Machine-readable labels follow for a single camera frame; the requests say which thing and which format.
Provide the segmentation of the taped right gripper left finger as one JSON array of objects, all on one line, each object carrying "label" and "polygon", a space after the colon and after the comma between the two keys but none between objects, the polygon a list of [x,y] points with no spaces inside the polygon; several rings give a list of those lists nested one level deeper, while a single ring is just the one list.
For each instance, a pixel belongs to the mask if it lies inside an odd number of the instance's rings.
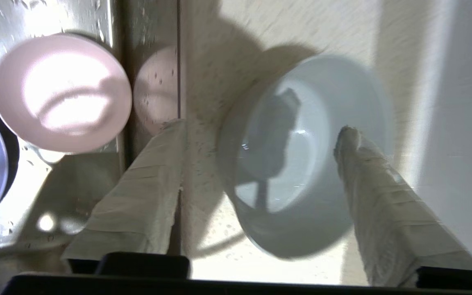
[{"label": "taped right gripper left finger", "polygon": [[65,249],[73,273],[93,273],[113,252],[168,252],[185,151],[185,120],[165,123]]}]

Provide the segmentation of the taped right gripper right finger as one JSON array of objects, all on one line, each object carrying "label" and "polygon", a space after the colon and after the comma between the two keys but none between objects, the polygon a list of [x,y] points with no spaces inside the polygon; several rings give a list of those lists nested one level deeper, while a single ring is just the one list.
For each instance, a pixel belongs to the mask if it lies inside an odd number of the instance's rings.
[{"label": "taped right gripper right finger", "polygon": [[374,142],[344,126],[334,158],[371,286],[472,288],[472,254]]}]

